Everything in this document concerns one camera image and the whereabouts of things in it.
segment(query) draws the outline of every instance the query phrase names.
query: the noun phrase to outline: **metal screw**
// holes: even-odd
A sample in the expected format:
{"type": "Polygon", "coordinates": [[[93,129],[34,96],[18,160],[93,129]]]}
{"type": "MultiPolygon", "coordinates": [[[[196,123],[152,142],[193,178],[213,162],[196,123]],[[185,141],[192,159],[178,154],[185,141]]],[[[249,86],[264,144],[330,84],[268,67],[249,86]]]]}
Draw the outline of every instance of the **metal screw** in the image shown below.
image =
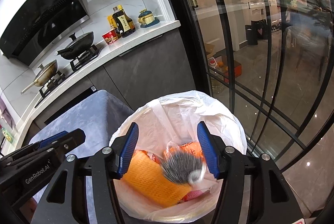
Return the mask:
{"type": "Polygon", "coordinates": [[[75,158],[76,158],[76,156],[74,154],[70,154],[69,156],[66,157],[66,161],[67,162],[72,162],[75,158]]]}
{"type": "Polygon", "coordinates": [[[103,154],[109,154],[111,152],[111,147],[105,147],[102,149],[103,154]]]}
{"type": "Polygon", "coordinates": [[[270,160],[270,156],[269,156],[268,154],[266,154],[266,153],[262,154],[261,157],[262,157],[262,159],[265,160],[265,161],[270,160]]]}
{"type": "Polygon", "coordinates": [[[228,147],[225,148],[225,151],[227,153],[233,153],[233,152],[235,152],[235,149],[233,147],[231,147],[231,146],[228,146],[228,147]]]}

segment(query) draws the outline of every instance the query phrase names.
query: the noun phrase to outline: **cabinet handle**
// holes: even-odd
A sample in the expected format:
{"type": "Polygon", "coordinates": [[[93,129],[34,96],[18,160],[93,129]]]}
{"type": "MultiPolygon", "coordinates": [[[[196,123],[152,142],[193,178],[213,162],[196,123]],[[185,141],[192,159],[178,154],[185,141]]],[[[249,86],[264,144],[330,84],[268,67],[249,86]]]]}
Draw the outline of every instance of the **cabinet handle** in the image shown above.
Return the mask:
{"type": "Polygon", "coordinates": [[[144,44],[146,44],[146,43],[148,43],[148,42],[151,42],[152,40],[155,40],[156,38],[160,38],[160,37],[162,37],[163,35],[164,35],[164,34],[160,34],[160,35],[158,35],[158,36],[156,36],[156,37],[154,37],[154,38],[151,38],[151,39],[149,39],[149,40],[147,40],[147,41],[145,41],[145,42],[143,42],[143,43],[141,43],[141,44],[139,44],[139,45],[137,45],[137,46],[134,46],[133,48],[127,50],[126,52],[124,52],[124,53],[118,55],[118,57],[122,57],[123,55],[126,55],[127,53],[133,51],[134,49],[136,49],[136,48],[138,48],[138,47],[140,47],[140,46],[142,46],[142,45],[144,45],[144,44]]]}

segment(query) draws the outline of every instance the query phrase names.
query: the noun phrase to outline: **red cup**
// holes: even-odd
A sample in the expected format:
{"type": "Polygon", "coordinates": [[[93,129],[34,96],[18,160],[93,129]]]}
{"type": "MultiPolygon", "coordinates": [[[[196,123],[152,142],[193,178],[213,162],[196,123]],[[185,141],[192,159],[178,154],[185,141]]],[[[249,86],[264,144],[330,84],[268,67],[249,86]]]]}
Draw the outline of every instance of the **red cup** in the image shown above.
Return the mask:
{"type": "Polygon", "coordinates": [[[111,44],[118,39],[115,28],[112,29],[110,32],[104,34],[102,37],[107,44],[111,44]]]}

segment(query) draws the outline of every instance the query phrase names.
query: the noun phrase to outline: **blue cloth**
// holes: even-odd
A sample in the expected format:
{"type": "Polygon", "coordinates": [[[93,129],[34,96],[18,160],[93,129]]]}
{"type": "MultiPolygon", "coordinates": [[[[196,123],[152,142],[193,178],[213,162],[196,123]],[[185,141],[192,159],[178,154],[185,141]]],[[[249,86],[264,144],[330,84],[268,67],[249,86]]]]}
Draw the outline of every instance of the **blue cloth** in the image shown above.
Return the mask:
{"type": "MultiPolygon", "coordinates": [[[[124,120],[133,114],[133,110],[105,90],[100,90],[66,111],[56,120],[47,125],[30,141],[30,144],[51,137],[62,131],[71,132],[82,129],[86,134],[81,144],[68,154],[78,158],[94,155],[109,145],[111,135],[117,131],[124,120]]],[[[44,190],[35,196],[39,202],[44,190]]],[[[94,200],[91,188],[91,177],[86,178],[86,195],[90,224],[96,223],[94,200]]]]}

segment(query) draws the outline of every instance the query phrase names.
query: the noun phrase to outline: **blue gripper pad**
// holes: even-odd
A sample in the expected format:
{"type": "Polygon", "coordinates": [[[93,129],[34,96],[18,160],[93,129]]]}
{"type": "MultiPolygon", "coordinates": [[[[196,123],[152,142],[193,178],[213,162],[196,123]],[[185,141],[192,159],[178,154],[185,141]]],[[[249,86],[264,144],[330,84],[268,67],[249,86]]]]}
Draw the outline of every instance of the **blue gripper pad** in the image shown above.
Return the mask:
{"type": "Polygon", "coordinates": [[[210,173],[217,179],[220,174],[218,168],[218,155],[220,152],[204,121],[201,121],[197,125],[197,138],[201,145],[206,165],[210,173]]]}
{"type": "Polygon", "coordinates": [[[41,149],[41,148],[43,148],[45,146],[50,145],[53,141],[56,141],[58,138],[61,138],[61,137],[63,137],[66,134],[68,134],[68,132],[62,131],[62,132],[57,133],[57,134],[55,134],[55,135],[53,135],[53,136],[51,136],[51,137],[49,137],[47,139],[42,140],[40,142],[40,144],[39,144],[38,149],[41,149]]]}
{"type": "Polygon", "coordinates": [[[139,136],[138,124],[132,122],[128,132],[125,135],[126,142],[120,153],[120,158],[119,158],[120,162],[119,162],[119,167],[117,169],[117,173],[120,177],[122,177],[128,171],[130,161],[138,141],[138,136],[139,136]]]}

